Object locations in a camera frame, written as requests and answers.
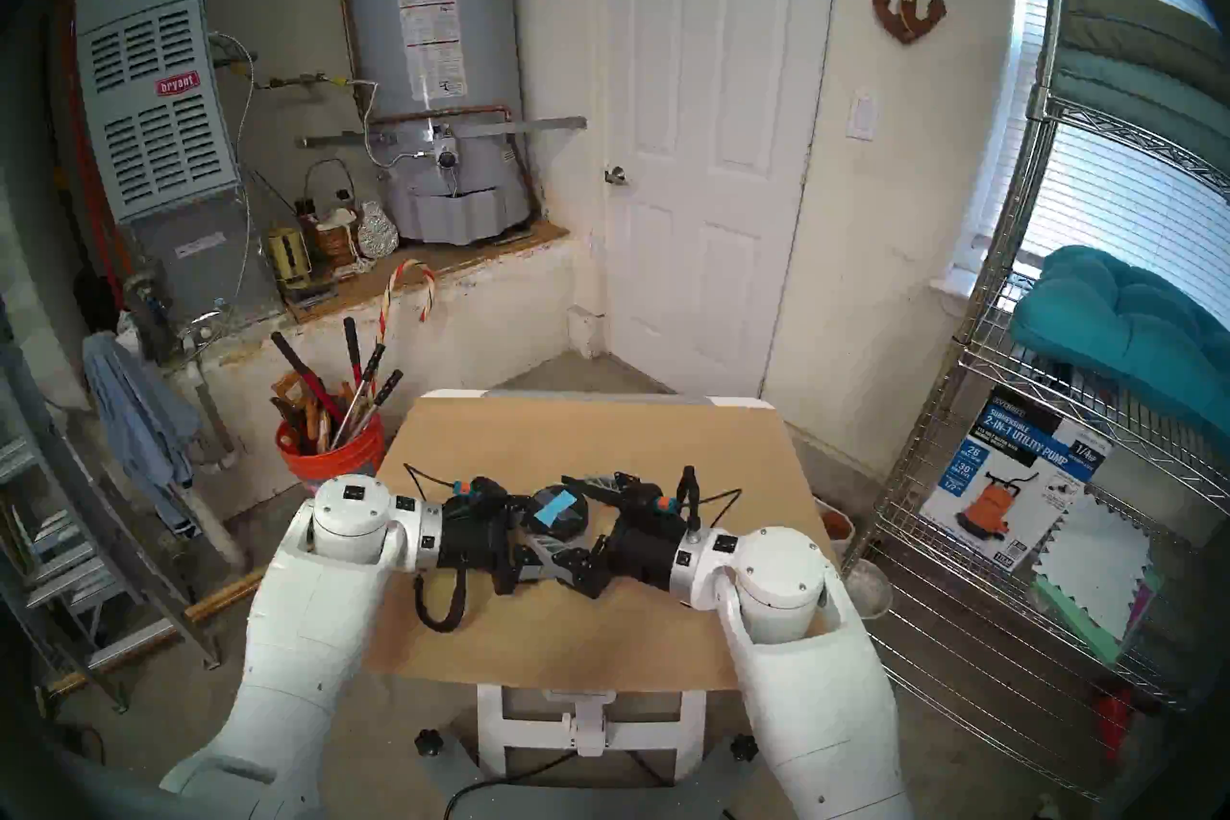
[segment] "gray towel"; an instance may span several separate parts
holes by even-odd
[[[187,446],[200,429],[196,408],[121,347],[113,333],[87,337],[81,354],[111,451],[166,527],[194,536],[199,527],[170,487],[192,484]]]

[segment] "window blinds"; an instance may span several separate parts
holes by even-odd
[[[1213,25],[1200,0],[1161,0]],[[1021,63],[980,235],[995,230],[1025,134],[1047,0],[1026,0]],[[1171,282],[1230,327],[1230,205],[1165,162],[1060,125],[1022,251],[1087,245]]]

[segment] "door panel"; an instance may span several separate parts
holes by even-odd
[[[681,392],[760,390],[829,0],[609,0],[611,350]]]

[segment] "ladder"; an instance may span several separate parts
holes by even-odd
[[[39,468],[60,509],[33,534],[18,519],[10,522],[18,540],[9,538],[0,558],[0,597],[17,620],[34,650],[53,671],[73,670],[105,691],[117,711],[127,702],[117,685],[101,675],[114,659],[178,632],[204,660],[216,668],[213,639],[184,615],[188,596],[165,557],[140,541],[128,500],[103,472],[93,472],[60,432],[17,344],[0,300],[0,407],[15,438],[0,447],[0,484],[16,488],[27,472]],[[102,604],[127,595],[154,607],[160,618],[107,644],[98,644]],[[57,606],[64,611],[54,612]],[[86,625],[82,617],[92,613]],[[76,637],[59,618],[68,615]],[[92,649],[89,654],[81,642]]]

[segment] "red container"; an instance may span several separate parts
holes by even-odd
[[[347,476],[360,473],[363,476],[375,476],[380,463],[384,462],[384,423],[380,414],[371,417],[371,422],[358,436],[344,446],[339,446],[331,452],[321,452],[316,456],[300,456],[283,447],[282,435],[288,432],[283,423],[278,427],[278,451],[287,461],[287,467],[294,473],[299,482],[315,493],[321,483],[332,479],[335,476]]]

